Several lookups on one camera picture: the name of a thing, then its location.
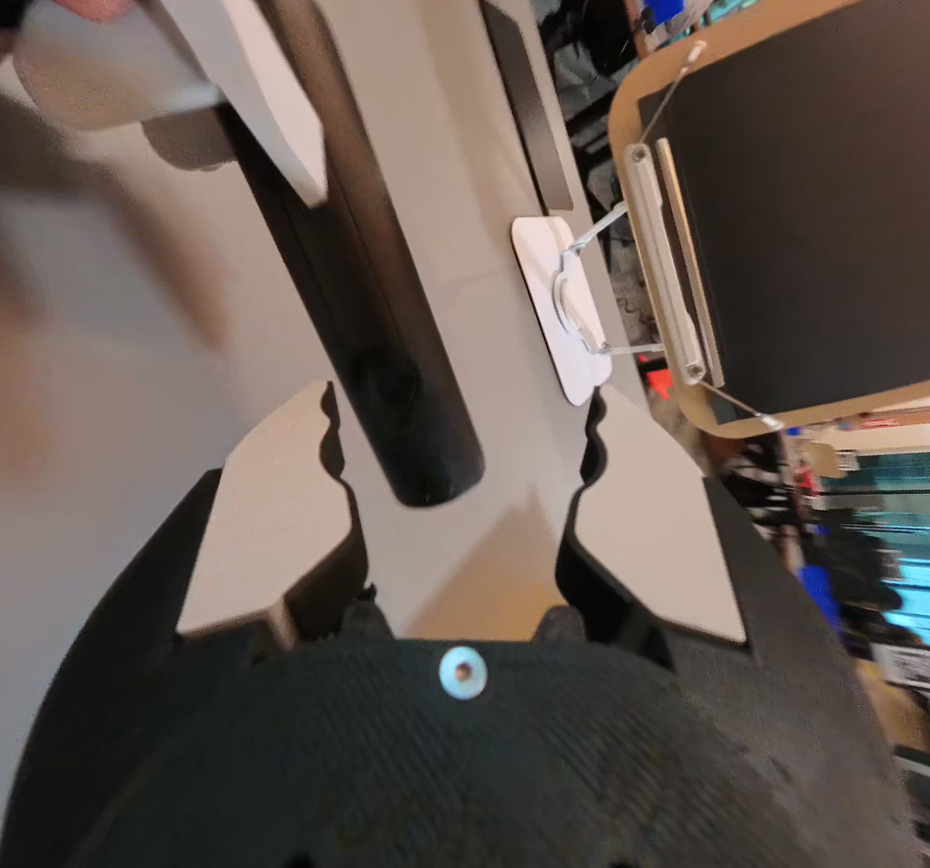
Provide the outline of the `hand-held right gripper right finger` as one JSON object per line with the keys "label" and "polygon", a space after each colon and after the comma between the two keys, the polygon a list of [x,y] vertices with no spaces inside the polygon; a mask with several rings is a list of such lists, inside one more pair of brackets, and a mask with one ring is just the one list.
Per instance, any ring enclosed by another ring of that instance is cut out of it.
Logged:
{"label": "hand-held right gripper right finger", "polygon": [[703,472],[613,386],[594,393],[585,428],[555,581],[588,639],[649,647],[670,631],[744,647]]}

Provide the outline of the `black flat pad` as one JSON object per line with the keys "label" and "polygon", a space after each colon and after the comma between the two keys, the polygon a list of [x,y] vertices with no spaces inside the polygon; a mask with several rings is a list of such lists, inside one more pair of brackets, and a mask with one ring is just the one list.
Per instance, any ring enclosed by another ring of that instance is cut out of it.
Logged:
{"label": "black flat pad", "polygon": [[543,209],[572,211],[574,202],[524,37],[516,21],[492,0],[479,0],[497,70],[534,188]]}

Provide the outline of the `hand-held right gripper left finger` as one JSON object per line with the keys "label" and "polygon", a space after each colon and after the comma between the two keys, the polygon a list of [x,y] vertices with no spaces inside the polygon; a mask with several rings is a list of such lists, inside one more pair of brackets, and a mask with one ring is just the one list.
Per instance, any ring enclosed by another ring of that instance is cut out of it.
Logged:
{"label": "hand-held right gripper left finger", "polygon": [[366,545],[344,458],[335,388],[300,390],[222,467],[177,631],[259,622],[288,649],[334,633],[366,586]]}

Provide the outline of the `white tilting stand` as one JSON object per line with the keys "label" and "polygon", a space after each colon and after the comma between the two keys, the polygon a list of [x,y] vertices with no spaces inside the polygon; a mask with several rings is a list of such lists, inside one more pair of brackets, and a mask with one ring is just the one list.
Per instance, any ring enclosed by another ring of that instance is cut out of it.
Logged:
{"label": "white tilting stand", "polygon": [[[668,140],[629,145],[621,167],[630,199],[585,233],[574,235],[555,216],[521,217],[511,225],[511,244],[564,397],[579,407],[611,375],[613,358],[658,351],[677,364],[688,386],[704,386],[738,405],[723,390],[723,368],[697,261],[684,259],[681,273],[672,247],[668,212],[678,229],[682,256],[693,250]],[[618,346],[606,339],[583,265],[587,247],[625,216],[631,219],[641,260],[651,271],[652,302],[665,316],[665,338],[659,343]]]}

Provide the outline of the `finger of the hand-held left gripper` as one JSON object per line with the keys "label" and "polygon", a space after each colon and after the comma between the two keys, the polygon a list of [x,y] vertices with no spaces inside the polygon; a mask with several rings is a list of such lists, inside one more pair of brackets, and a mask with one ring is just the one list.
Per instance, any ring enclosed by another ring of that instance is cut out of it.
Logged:
{"label": "finger of the hand-held left gripper", "polygon": [[326,200],[321,121],[256,0],[141,0],[110,24],[35,0],[15,71],[38,112],[65,130],[230,106],[305,204]]}
{"label": "finger of the hand-held left gripper", "polygon": [[181,171],[214,171],[236,156],[214,107],[152,118],[142,132],[158,157]]}

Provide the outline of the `black remote control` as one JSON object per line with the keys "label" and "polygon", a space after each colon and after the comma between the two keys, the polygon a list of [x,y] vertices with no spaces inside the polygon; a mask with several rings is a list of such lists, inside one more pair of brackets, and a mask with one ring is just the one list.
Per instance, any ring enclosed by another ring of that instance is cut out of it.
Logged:
{"label": "black remote control", "polygon": [[303,201],[237,109],[217,117],[394,496],[451,502],[482,479],[482,447],[338,46],[314,0],[257,2],[323,127],[323,202]]}

